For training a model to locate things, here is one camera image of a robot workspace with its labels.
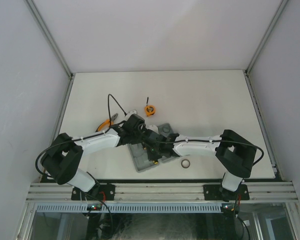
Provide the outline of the grey plastic tool case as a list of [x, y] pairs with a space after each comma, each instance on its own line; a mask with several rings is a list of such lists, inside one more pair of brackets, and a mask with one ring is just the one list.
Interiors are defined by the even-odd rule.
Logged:
[[128, 145], [128, 149], [138, 173], [177, 157], [172, 148], [179, 134], [172, 130], [170, 124], [147, 126], [145, 123], [138, 123], [133, 135], [136, 140]]

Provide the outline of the black tape roll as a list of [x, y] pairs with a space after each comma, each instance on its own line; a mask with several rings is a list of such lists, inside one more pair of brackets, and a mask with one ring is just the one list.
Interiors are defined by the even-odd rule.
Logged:
[[181, 161], [181, 166], [182, 166], [182, 168], [184, 168], [184, 169], [189, 168], [190, 165], [191, 165], [191, 163], [190, 163], [190, 161], [189, 161], [188, 159], [183, 159], [183, 160]]

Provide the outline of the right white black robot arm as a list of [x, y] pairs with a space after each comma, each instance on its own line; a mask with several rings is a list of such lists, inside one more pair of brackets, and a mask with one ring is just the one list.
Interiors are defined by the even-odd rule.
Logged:
[[140, 133], [142, 143], [158, 158], [204, 156], [219, 160], [226, 169], [219, 186], [219, 197], [225, 202], [235, 199], [243, 180], [251, 176], [260, 149], [229, 129], [210, 137], [189, 137], [178, 133], [164, 136], [146, 128]]

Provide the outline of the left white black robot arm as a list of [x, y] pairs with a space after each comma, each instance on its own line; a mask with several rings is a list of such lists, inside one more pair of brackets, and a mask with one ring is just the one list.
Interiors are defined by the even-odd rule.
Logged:
[[88, 200], [99, 196], [100, 183], [89, 172], [80, 169], [83, 157], [103, 149], [116, 148], [141, 141], [139, 125], [145, 120], [133, 113], [127, 120], [87, 136], [71, 137], [61, 133], [35, 160], [42, 176], [53, 178], [58, 185], [69, 184], [81, 190]]

